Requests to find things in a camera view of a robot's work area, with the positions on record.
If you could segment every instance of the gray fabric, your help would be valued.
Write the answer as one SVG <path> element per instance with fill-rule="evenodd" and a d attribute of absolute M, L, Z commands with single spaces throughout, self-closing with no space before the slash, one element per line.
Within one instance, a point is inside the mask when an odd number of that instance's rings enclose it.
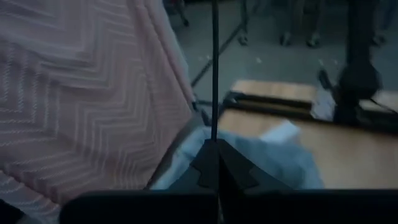
<path fill-rule="evenodd" d="M 210 137 L 210 129 L 195 130 L 173 155 L 168 171 L 151 187 L 153 190 L 167 189 L 189 167 L 204 141 Z M 243 156 L 260 169 L 294 189 L 321 189 L 323 182 L 312 155 L 293 144 L 272 144 L 257 138 L 244 138 L 224 131 L 219 138 L 228 141 Z"/>

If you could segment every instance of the gray floor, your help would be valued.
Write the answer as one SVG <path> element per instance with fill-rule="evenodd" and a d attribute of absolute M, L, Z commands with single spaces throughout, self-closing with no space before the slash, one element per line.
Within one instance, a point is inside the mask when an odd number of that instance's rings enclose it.
<path fill-rule="evenodd" d="M 239 79 L 315 83 L 324 63 L 331 77 L 336 77 L 345 60 L 346 8 L 329 7 L 322 25 L 322 48 L 309 49 L 305 45 L 305 26 L 291 47 L 278 43 L 283 9 L 262 4 L 249 23 L 249 46 L 234 41 L 220 57 L 220 89 L 222 98 Z M 177 38 L 190 66 L 190 78 L 195 77 L 211 55 L 211 5 L 191 4 L 186 8 L 190 27 L 183 27 L 176 17 L 171 18 Z M 224 42 L 239 24 L 238 1 L 220 3 L 220 42 Z M 387 33 L 388 43 L 374 49 L 374 66 L 381 74 L 384 88 L 398 90 L 398 26 L 396 22 Z M 202 100 L 211 100 L 211 69 L 194 88 Z"/>

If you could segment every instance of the wooden tabletop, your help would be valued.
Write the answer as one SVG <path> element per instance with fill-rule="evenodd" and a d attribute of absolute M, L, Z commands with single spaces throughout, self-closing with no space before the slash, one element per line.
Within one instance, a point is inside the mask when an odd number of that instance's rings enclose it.
<path fill-rule="evenodd" d="M 238 81 L 234 91 L 290 100 L 312 101 L 315 87 L 293 83 Z M 384 91 L 376 100 L 398 110 L 398 94 Z M 381 110 L 372 103 L 366 108 Z M 286 118 L 227 110 L 220 129 L 242 136 L 260 136 Z M 398 188 L 398 137 L 367 131 L 290 119 L 301 128 L 300 142 L 311 151 L 326 188 Z"/>

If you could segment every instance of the black cable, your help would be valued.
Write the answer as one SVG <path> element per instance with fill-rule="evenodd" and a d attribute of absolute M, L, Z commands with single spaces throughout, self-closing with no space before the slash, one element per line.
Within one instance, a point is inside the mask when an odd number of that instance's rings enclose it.
<path fill-rule="evenodd" d="M 386 106 L 386 105 L 382 105 L 382 104 L 378 103 L 378 102 L 377 102 L 376 100 L 374 100 L 374 99 L 370 99 L 370 101 L 371 101 L 372 103 L 374 103 L 375 105 L 378 105 L 378 106 L 380 106 L 381 108 L 390 111 L 391 113 L 398 114 L 398 112 L 397 112 L 396 110 L 394 110 L 394 109 L 392 109 L 392 108 L 390 108 L 390 107 L 388 107 L 388 106 Z"/>
<path fill-rule="evenodd" d="M 213 105 L 211 106 L 211 140 L 216 141 L 218 129 L 218 54 L 220 41 L 218 37 L 218 0 L 212 0 L 211 11 L 213 24 Z"/>

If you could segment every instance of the pink fabric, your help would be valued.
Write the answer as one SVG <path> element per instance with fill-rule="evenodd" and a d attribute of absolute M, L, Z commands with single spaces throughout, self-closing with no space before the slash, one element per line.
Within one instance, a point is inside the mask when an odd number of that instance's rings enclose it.
<path fill-rule="evenodd" d="M 0 0 L 0 199 L 45 223 L 141 189 L 191 117 L 160 0 Z"/>

